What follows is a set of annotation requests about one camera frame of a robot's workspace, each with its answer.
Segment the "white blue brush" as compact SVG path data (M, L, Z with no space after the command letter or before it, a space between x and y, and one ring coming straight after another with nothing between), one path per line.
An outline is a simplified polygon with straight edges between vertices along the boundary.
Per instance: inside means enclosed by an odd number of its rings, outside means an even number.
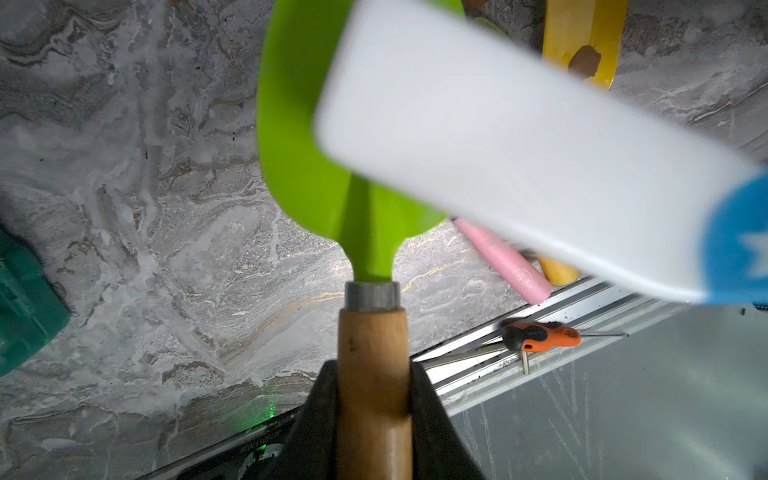
M352 172L636 292L767 299L767 169L422 1L358 1L314 116Z

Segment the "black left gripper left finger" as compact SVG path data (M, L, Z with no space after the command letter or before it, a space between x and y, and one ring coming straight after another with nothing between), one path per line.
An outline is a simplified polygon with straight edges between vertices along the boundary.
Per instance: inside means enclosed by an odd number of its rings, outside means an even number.
M260 479L335 479L338 368L325 362L287 441Z

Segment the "narrow lime trowel wooden handle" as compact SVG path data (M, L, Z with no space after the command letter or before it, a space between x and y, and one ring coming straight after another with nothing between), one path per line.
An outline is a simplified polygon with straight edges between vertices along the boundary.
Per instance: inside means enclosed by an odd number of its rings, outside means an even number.
M312 120L349 1L279 1L257 86L265 183L283 212L338 243L352 266L338 317L335 479L414 479L408 322L393 261L437 225L428 207L335 165Z

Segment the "purple front trowel pink handle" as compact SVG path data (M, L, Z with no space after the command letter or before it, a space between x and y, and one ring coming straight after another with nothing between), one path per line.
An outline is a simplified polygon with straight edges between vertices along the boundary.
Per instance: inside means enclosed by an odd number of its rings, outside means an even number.
M452 217L451 221L526 302L538 305L550 297L553 289L551 283L506 241L466 219Z

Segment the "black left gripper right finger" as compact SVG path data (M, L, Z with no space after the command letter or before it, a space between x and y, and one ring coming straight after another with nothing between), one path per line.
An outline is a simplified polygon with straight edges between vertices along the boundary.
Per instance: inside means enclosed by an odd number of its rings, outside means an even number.
M410 363L414 479L484 479L454 429L426 370Z

